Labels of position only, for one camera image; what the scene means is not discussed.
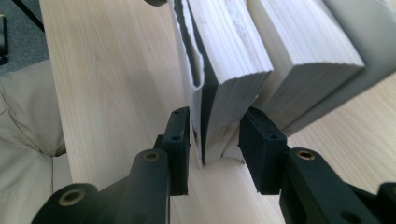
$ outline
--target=wood grain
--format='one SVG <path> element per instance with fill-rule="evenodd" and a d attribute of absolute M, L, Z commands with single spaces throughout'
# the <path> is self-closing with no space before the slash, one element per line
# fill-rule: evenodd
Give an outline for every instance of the wood grain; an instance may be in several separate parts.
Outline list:
<path fill-rule="evenodd" d="M 75 182 L 103 188 L 152 146 L 183 106 L 168 7 L 143 1 L 41 0 Z M 358 187 L 396 178 L 396 76 L 290 138 L 319 151 Z M 283 223 L 277 197 L 256 193 L 246 165 L 190 159 L 190 195 L 171 200 L 171 223 Z"/>
<path fill-rule="evenodd" d="M 144 1 L 42 1 L 74 181 L 129 173 L 185 104 L 171 18 Z"/>

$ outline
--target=white cloth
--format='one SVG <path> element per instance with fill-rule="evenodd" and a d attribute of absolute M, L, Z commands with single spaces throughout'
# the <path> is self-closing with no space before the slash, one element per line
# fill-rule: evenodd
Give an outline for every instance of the white cloth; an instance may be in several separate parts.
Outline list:
<path fill-rule="evenodd" d="M 30 223 L 65 153 L 50 61 L 0 76 L 0 223 Z"/>

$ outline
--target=black plastic bracket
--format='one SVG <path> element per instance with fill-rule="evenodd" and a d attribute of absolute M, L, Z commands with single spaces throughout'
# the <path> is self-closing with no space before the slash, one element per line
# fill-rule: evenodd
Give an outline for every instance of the black plastic bracket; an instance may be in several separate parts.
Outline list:
<path fill-rule="evenodd" d="M 136 155 L 129 175 L 106 189 L 73 184 L 58 190 L 33 223 L 169 223 L 169 196 L 188 192 L 190 110 L 172 112 L 154 149 Z"/>
<path fill-rule="evenodd" d="M 376 195 L 349 185 L 361 202 L 381 223 L 392 224 L 396 220 L 396 183 L 384 183 Z"/>
<path fill-rule="evenodd" d="M 259 109 L 250 108 L 240 123 L 239 147 L 257 191 L 279 194 L 287 138 Z"/>
<path fill-rule="evenodd" d="M 285 171 L 280 207 L 287 223 L 379 223 L 317 152 L 292 149 Z"/>
<path fill-rule="evenodd" d="M 8 62 L 8 40 L 6 17 L 0 14 L 0 65 Z"/>
<path fill-rule="evenodd" d="M 166 0 L 145 0 L 145 1 L 154 7 L 160 7 L 167 2 Z"/>

